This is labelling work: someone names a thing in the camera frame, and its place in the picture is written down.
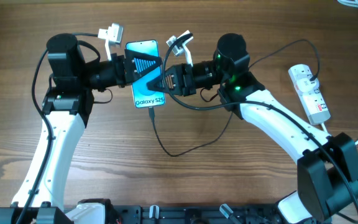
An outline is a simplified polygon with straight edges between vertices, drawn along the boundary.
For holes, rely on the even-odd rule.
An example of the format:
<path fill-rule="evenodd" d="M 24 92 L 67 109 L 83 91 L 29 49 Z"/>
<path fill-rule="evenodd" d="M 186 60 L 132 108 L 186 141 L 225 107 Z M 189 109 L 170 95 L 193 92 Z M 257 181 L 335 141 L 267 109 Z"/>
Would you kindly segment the blue Galaxy smartphone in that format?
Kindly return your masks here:
<path fill-rule="evenodd" d="M 128 42 L 127 50 L 133 50 L 143 54 L 159 56 L 158 42 L 156 40 L 143 40 L 137 42 Z M 146 108 L 152 106 L 161 106 L 165 104 L 165 94 L 158 91 L 152 91 L 147 88 L 147 83 L 160 76 L 161 69 L 157 67 L 144 77 L 132 84 L 132 95 L 136 108 Z"/>

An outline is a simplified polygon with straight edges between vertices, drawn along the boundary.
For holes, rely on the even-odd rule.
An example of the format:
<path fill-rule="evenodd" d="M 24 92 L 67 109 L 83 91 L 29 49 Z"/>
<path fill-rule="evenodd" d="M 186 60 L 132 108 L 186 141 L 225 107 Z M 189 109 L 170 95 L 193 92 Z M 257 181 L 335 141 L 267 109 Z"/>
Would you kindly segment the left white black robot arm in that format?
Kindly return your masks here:
<path fill-rule="evenodd" d="M 129 42 L 124 55 L 109 54 L 106 61 L 86 62 L 81 52 L 89 43 L 80 34 L 51 37 L 42 58 L 52 74 L 42 104 L 42 133 L 28 173 L 9 207 L 0 207 L 0 223 L 120 223 L 121 216 L 108 199 L 85 199 L 71 211 L 64 210 L 64 191 L 75 148 L 95 104 L 93 91 L 112 86 L 132 87 L 134 104 L 157 106 L 161 93 L 146 88 L 160 71 L 155 40 Z"/>

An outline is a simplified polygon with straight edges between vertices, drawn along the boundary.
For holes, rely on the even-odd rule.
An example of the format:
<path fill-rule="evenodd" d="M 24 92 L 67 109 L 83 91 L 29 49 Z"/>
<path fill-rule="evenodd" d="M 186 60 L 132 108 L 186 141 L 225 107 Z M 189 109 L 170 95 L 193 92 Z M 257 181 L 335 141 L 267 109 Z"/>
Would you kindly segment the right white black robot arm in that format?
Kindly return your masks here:
<path fill-rule="evenodd" d="M 250 71 L 243 36 L 223 35 L 213 59 L 163 67 L 148 84 L 174 100 L 199 88 L 218 86 L 221 107 L 261 129 L 293 159 L 297 189 L 277 203 L 276 219 L 285 223 L 324 222 L 358 208 L 358 151 L 345 133 L 332 136 L 281 105 Z"/>

